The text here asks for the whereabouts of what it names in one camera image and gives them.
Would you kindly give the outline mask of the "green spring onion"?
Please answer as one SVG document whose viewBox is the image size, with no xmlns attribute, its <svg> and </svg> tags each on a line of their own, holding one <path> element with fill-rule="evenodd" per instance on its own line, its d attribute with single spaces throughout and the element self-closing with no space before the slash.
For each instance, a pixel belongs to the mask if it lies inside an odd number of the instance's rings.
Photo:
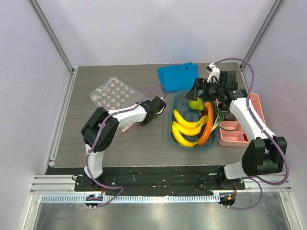
<svg viewBox="0 0 307 230">
<path fill-rule="evenodd" d="M 214 122 L 211 128 L 211 132 L 213 132 L 216 128 L 220 128 L 221 130 L 226 131 L 226 132 L 233 132 L 233 131 L 238 130 L 239 125 L 237 125 L 237 127 L 234 129 L 227 129 L 227 128 L 222 127 L 221 122 L 224 120 L 223 112 L 215 104 L 213 105 L 213 111 L 214 111 Z"/>
</svg>

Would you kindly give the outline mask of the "yellow banana bunch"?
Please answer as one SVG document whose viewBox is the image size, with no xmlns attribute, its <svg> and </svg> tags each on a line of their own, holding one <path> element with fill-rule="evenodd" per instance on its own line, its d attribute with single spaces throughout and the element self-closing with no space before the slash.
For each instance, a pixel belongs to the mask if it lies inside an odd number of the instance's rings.
<svg viewBox="0 0 307 230">
<path fill-rule="evenodd" d="M 183 136 L 197 136 L 201 132 L 202 126 L 207 122 L 208 117 L 202 116 L 197 122 L 189 122 L 175 109 L 173 110 L 175 121 L 172 122 L 171 132 L 181 146 L 193 148 L 197 145 L 197 141 L 188 141 Z"/>
</svg>

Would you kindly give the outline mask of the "clear polka dot zip bag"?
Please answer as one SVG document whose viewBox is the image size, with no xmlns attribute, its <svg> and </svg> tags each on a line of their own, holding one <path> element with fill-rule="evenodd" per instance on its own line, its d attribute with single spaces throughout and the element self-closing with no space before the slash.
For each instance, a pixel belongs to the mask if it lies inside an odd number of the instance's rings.
<svg viewBox="0 0 307 230">
<path fill-rule="evenodd" d="M 117 77 L 110 78 L 89 94 L 96 107 L 118 110 L 133 106 L 143 98 L 143 94 L 130 87 Z"/>
</svg>

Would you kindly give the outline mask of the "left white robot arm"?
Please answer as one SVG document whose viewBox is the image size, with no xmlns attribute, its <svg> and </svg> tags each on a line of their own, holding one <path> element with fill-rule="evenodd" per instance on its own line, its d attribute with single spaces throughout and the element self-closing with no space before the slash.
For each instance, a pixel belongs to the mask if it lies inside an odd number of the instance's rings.
<svg viewBox="0 0 307 230">
<path fill-rule="evenodd" d="M 85 185 L 91 191 L 101 188 L 102 161 L 116 131 L 132 123 L 142 127 L 154 121 L 166 109 L 164 98 L 156 96 L 152 100 L 138 102 L 133 106 L 118 110 L 97 108 L 81 130 L 86 147 L 84 172 L 88 176 Z"/>
</svg>

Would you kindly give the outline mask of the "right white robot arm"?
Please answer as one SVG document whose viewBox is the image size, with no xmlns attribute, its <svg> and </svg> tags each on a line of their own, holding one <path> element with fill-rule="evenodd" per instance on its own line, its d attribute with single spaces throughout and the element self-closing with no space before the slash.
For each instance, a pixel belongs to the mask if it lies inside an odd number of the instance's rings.
<svg viewBox="0 0 307 230">
<path fill-rule="evenodd" d="M 276 185 L 282 185 L 289 177 L 289 165 L 285 157 L 287 142 L 277 137 L 256 113 L 245 90 L 238 89 L 235 71 L 222 71 L 209 78 L 197 78 L 186 99 L 202 99 L 205 102 L 219 100 L 242 126 L 249 145 L 237 163 L 221 166 L 218 170 L 217 185 L 228 189 L 235 180 L 260 178 L 261 175 L 285 171 L 284 178 Z"/>
</svg>

